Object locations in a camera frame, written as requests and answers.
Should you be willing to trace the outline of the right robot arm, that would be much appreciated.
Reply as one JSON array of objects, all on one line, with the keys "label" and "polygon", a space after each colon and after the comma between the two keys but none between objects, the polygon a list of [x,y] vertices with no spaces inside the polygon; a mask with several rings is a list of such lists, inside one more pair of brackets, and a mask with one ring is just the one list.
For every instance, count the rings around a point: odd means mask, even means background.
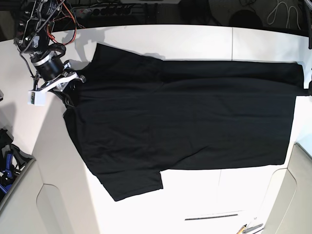
[{"label": "right robot arm", "polygon": [[[55,23],[68,19],[74,32],[67,42],[58,42],[52,34]],[[19,56],[33,79],[33,92],[68,95],[75,89],[79,75],[70,61],[62,61],[66,46],[74,42],[81,28],[66,0],[28,0],[22,4],[14,37]]]}]

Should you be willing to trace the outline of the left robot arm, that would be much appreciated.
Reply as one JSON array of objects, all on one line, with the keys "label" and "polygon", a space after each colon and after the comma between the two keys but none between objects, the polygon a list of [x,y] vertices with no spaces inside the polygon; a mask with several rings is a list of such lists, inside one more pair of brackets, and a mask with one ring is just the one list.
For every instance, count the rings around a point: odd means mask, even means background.
[{"label": "left robot arm", "polygon": [[312,1],[311,0],[303,0],[304,8],[306,12],[307,25],[308,25],[308,48],[312,49]]}]

